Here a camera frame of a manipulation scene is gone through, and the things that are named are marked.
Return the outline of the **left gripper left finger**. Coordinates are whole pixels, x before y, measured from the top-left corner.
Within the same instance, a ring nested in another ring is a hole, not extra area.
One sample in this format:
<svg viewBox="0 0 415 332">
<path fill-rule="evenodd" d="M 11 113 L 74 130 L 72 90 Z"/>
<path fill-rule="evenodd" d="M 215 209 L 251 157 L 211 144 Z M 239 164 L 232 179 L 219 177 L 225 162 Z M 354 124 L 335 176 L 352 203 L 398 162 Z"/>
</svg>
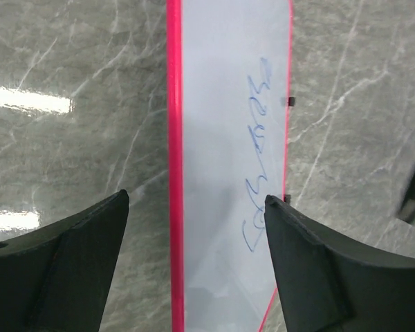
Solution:
<svg viewBox="0 0 415 332">
<path fill-rule="evenodd" d="M 98 331 L 129 214 L 126 190 L 0 241 L 0 332 Z"/>
</svg>

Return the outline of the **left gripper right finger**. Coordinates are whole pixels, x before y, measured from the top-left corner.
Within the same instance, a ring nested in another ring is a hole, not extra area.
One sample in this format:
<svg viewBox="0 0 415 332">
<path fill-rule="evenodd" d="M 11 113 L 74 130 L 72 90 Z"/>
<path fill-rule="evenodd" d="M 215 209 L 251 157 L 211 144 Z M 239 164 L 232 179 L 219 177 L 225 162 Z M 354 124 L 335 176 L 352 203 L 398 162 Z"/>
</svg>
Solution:
<svg viewBox="0 0 415 332">
<path fill-rule="evenodd" d="M 288 331 L 415 331 L 415 258 L 343 235 L 276 196 L 264 220 Z"/>
</svg>

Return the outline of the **red framed whiteboard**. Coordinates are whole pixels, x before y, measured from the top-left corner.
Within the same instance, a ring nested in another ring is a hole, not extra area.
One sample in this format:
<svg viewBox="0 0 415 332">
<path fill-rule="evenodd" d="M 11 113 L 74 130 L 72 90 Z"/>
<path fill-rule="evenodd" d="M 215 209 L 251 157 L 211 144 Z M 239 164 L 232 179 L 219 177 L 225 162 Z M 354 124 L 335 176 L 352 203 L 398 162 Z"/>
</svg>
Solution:
<svg viewBox="0 0 415 332">
<path fill-rule="evenodd" d="M 173 331 L 260 331 L 264 202 L 285 196 L 291 1 L 168 1 Z"/>
</svg>

